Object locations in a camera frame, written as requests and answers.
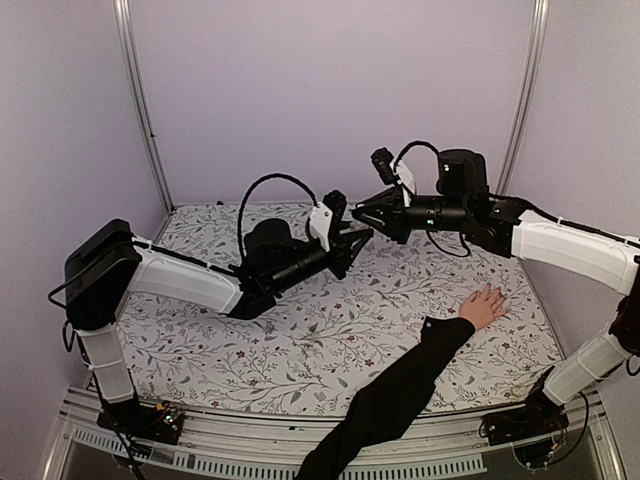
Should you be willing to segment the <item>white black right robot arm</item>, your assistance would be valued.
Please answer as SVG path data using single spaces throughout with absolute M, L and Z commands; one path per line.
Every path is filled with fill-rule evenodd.
M 493 194 L 484 157 L 467 149 L 436 154 L 436 194 L 419 195 L 402 155 L 376 150 L 372 164 L 386 190 L 356 205 L 354 219 L 404 244 L 414 231 L 457 232 L 487 252 L 550 264 L 622 295 L 605 332 L 549 370 L 530 391 L 517 427 L 537 436 L 560 407 L 639 353 L 639 243 L 555 217 L 517 197 Z

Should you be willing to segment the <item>black sleeved forearm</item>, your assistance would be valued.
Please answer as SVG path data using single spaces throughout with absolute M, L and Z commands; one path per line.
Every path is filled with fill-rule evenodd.
M 460 317 L 426 318 L 420 342 L 354 395 L 345 418 L 306 455 L 296 477 L 336 479 L 362 449 L 401 438 L 474 333 L 472 323 Z

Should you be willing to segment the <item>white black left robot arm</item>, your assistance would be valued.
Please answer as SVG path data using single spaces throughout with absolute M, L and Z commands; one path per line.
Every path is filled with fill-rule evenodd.
M 148 426 L 115 332 L 118 309 L 136 292 L 193 303 L 233 319 L 252 320 L 273 308 L 287 290 L 324 270 L 343 279 L 372 238 L 345 221 L 325 237 L 298 240 L 282 219 L 260 222 L 246 237 L 238 266 L 219 268 L 134 236 L 128 222 L 110 221 L 65 262 L 61 308 L 79 335 L 111 419 L 128 434 Z

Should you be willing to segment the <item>person's bare hand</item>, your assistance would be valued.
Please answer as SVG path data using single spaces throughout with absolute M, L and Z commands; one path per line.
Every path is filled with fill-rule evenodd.
M 459 316 L 467 320 L 475 331 L 480 331 L 508 313 L 504 307 L 505 301 L 506 296 L 501 288 L 494 288 L 487 283 L 481 291 L 472 293 L 461 304 Z

